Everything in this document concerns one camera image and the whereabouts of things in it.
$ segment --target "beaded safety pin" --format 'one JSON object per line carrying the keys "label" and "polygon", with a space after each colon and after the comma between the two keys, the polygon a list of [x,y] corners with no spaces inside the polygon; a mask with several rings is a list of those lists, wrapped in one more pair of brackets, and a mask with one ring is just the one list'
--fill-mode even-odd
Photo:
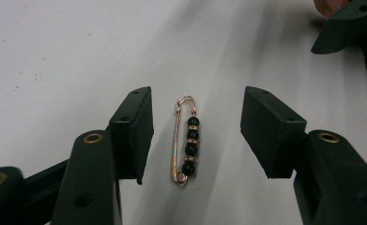
{"label": "beaded safety pin", "polygon": [[[184,157],[184,164],[182,166],[182,171],[177,171],[176,166],[176,150],[177,150],[177,136],[179,133],[179,120],[180,120],[180,109],[181,104],[185,101],[191,101],[192,107],[191,107],[191,115],[192,117],[189,118],[187,121],[187,140],[186,140],[186,147],[185,147],[185,153],[186,156]],[[195,110],[195,100],[194,97],[191,96],[184,96],[181,97],[177,101],[177,110],[176,110],[176,132],[175,132],[175,144],[174,144],[174,180],[175,183],[179,185],[186,184],[188,177],[193,175],[195,172],[194,164],[197,162],[197,158],[195,158],[195,155],[198,152],[198,138],[200,137],[198,131],[200,126],[200,120],[198,120],[195,115],[197,114],[197,111]]]}

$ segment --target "round bead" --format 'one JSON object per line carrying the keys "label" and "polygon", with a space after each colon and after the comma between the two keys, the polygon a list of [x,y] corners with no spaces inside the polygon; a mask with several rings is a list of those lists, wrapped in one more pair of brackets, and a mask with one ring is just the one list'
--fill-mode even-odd
{"label": "round bead", "polygon": [[197,117],[192,116],[187,121],[187,125],[189,125],[189,126],[190,125],[199,126],[200,125],[200,120]]}
{"label": "round bead", "polygon": [[188,139],[198,139],[200,137],[200,134],[197,130],[189,130],[186,137]]}
{"label": "round bead", "polygon": [[184,152],[186,155],[194,157],[198,152],[198,148],[195,144],[187,144],[184,148]]}
{"label": "round bead", "polygon": [[195,167],[192,163],[185,162],[182,166],[182,172],[187,176],[191,176],[195,172]]}

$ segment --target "safety pin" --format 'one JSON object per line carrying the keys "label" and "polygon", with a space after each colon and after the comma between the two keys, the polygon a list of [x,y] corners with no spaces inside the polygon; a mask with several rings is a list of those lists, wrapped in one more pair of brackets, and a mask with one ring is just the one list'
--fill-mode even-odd
{"label": "safety pin", "polygon": [[[198,128],[199,127],[198,126],[193,126],[192,125],[192,120],[194,120],[194,122],[196,123],[195,125],[199,125],[199,123],[200,123],[199,120],[195,117],[195,115],[197,114],[197,111],[195,109],[195,100],[194,100],[194,97],[191,97],[191,96],[181,97],[177,101],[176,132],[175,132],[174,159],[173,159],[173,164],[174,164],[173,176],[174,176],[174,180],[175,180],[175,182],[177,184],[180,184],[180,185],[184,185],[187,182],[187,180],[188,180],[188,176],[184,172],[178,172],[177,171],[177,166],[176,166],[177,136],[178,136],[178,133],[179,133],[180,112],[181,112],[181,105],[185,101],[191,101],[192,102],[192,107],[191,107],[191,115],[192,115],[192,117],[189,119],[189,121],[191,121],[191,122],[189,122],[189,128],[188,129],[195,129],[196,136],[193,137],[193,139],[187,140],[187,143],[195,144],[195,149],[196,149],[196,144],[198,143],[197,142],[197,139],[199,137],[198,136]],[[185,156],[185,162],[194,164],[196,162],[196,158],[194,156]]]}

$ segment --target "black bead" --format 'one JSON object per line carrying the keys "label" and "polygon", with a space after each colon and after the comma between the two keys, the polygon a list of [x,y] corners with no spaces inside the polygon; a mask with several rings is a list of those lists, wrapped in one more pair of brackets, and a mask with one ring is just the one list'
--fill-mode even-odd
{"label": "black bead", "polygon": [[195,172],[195,167],[192,163],[185,162],[182,166],[182,172],[187,176],[191,176]]}
{"label": "black bead", "polygon": [[188,139],[198,139],[200,137],[200,134],[198,133],[197,130],[189,130],[187,131],[186,137]]}
{"label": "black bead", "polygon": [[191,126],[191,125],[199,126],[200,125],[200,120],[197,117],[192,116],[187,121],[187,125],[189,125],[189,126]]}
{"label": "black bead", "polygon": [[184,148],[184,152],[186,153],[187,156],[195,157],[195,155],[198,152],[198,148],[195,144],[188,143]]}

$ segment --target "white table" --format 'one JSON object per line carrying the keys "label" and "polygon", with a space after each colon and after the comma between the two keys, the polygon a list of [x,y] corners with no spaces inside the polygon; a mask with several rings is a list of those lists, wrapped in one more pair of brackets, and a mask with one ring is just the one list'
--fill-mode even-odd
{"label": "white table", "polygon": [[[322,20],[305,0],[0,1],[0,167],[27,177],[67,159],[77,136],[151,86],[155,134],[144,184],[120,182],[124,224],[301,224],[293,179],[267,180],[239,120],[245,86],[264,88],[367,162],[363,58],[312,54]],[[183,95],[197,101],[201,156],[177,187]]]}

